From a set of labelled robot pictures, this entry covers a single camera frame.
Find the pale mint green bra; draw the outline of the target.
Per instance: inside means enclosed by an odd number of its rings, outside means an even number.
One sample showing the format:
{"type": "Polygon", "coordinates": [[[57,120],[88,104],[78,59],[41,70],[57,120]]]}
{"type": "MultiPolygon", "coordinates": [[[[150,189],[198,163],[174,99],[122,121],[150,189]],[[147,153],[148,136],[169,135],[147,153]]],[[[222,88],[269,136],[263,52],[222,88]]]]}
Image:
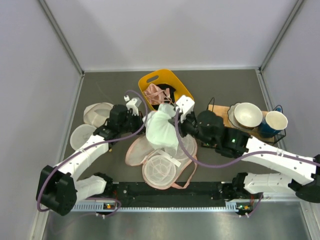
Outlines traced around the pale mint green bra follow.
{"type": "Polygon", "coordinates": [[[144,116],[142,121],[145,124],[146,139],[155,152],[180,167],[181,163],[165,152],[165,149],[174,150],[174,153],[178,150],[179,142],[175,124],[170,123],[175,115],[174,107],[164,103],[160,104],[157,111],[151,111],[144,116]]]}

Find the floral mesh laundry bag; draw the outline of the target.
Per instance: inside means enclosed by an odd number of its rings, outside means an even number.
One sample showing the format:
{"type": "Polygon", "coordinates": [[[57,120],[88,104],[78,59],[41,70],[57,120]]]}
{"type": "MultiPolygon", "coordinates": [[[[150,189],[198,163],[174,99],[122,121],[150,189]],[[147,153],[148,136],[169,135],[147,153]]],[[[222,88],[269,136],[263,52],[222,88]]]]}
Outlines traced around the floral mesh laundry bag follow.
{"type": "Polygon", "coordinates": [[[180,146],[176,149],[170,147],[154,149],[144,135],[130,145],[125,155],[125,163],[131,167],[142,166],[145,183],[158,190],[186,189],[198,167],[180,146]],[[193,171],[186,183],[177,184],[176,181],[190,164],[193,164],[193,171]]]}

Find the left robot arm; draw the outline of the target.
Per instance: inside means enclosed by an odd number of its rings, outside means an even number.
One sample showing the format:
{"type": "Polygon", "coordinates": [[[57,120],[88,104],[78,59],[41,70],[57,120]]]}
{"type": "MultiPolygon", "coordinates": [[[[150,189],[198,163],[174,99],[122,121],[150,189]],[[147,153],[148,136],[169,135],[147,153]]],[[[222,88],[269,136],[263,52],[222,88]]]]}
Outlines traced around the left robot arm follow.
{"type": "Polygon", "coordinates": [[[55,166],[47,165],[42,169],[36,193],[37,210],[54,211],[65,216],[80,201],[112,196],[113,180],[109,176],[101,172],[85,179],[80,179],[80,176],[113,145],[144,131],[141,111],[121,104],[114,105],[108,118],[79,149],[55,166]]]}

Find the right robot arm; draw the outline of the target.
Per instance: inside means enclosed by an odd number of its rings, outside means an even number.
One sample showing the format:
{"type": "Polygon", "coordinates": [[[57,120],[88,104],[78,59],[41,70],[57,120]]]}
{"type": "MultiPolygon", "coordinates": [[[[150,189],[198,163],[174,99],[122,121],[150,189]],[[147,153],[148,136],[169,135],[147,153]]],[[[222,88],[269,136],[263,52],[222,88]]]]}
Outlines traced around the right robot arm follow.
{"type": "Polygon", "coordinates": [[[240,161],[264,166],[274,171],[269,174],[241,172],[232,180],[233,192],[239,198],[258,193],[293,193],[298,198],[320,202],[320,157],[298,155],[269,145],[257,137],[236,128],[226,127],[220,117],[206,110],[195,116],[178,110],[173,125],[179,146],[196,164],[211,169],[222,169],[240,161]],[[208,164],[195,159],[183,146],[182,137],[191,135],[215,152],[230,158],[223,164],[208,164]]]}

